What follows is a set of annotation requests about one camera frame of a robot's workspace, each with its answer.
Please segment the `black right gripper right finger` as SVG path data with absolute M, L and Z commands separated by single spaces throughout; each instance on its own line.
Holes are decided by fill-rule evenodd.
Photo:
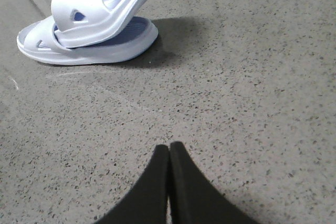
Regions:
M 170 145 L 173 223 L 256 223 L 206 179 L 181 142 Z

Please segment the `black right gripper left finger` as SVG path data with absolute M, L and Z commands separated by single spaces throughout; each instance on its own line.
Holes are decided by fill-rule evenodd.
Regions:
M 131 190 L 97 223 L 166 223 L 169 149 L 157 145 Z

